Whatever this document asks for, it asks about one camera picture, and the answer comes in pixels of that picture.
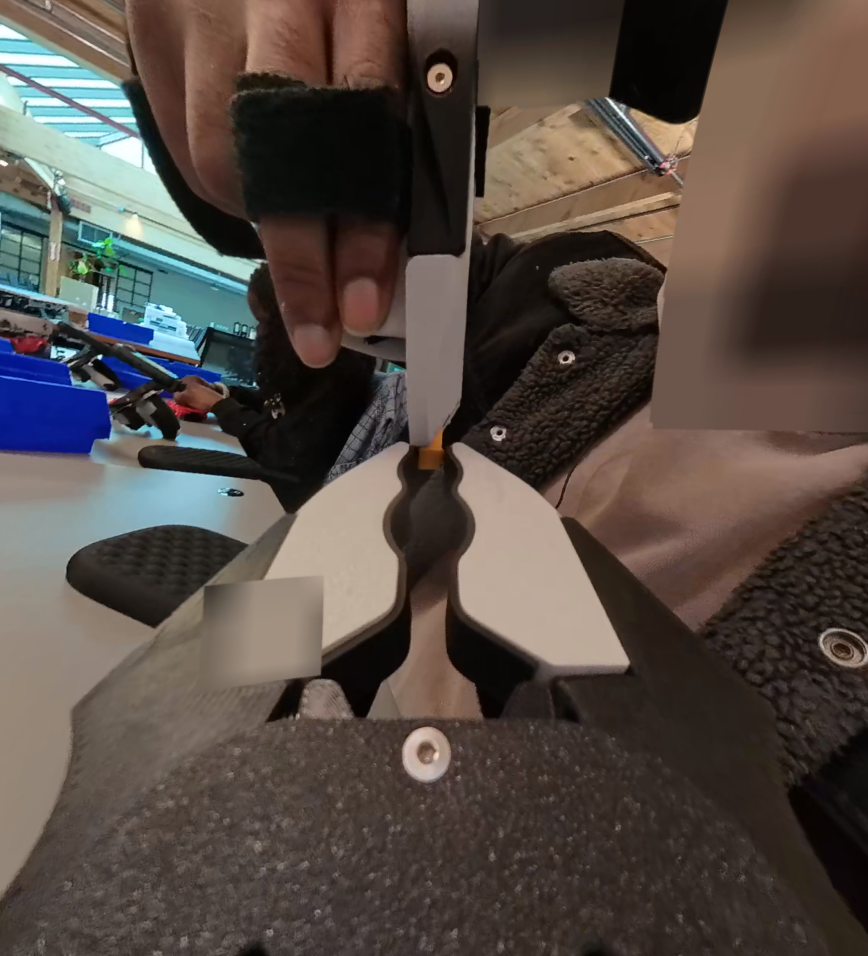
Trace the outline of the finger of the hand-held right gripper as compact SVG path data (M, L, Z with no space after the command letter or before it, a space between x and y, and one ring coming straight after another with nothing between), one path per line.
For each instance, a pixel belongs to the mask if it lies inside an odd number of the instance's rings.
M461 399L469 254L411 258L406 267L409 440L429 446Z

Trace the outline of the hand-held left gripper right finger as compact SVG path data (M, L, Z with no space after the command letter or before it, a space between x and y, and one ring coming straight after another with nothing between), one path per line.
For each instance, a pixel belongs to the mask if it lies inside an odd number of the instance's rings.
M525 684L625 673L629 657L558 512L463 444L448 450L463 537L451 570L445 646L482 713Z

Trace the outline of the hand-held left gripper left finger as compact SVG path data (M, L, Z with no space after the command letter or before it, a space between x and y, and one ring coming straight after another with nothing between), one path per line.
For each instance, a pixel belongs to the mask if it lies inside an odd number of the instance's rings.
M323 487L300 508L266 580L320 579L321 674L370 713L411 643L406 560L393 536L406 502L401 442Z

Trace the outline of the person's right hand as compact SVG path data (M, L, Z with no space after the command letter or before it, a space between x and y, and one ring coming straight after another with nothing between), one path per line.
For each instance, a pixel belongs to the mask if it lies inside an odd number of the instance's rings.
M406 3L140 1L126 16L132 75L180 180L248 230L298 358L329 366L344 333L366 337L388 317L401 231L373 217L251 216L228 104L247 74L400 91Z

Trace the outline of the beige sweatshirt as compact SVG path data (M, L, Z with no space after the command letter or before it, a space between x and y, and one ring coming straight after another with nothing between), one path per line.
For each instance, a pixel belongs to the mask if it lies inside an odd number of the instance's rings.
M655 429L643 409L560 490L784 723L868 725L868 435Z

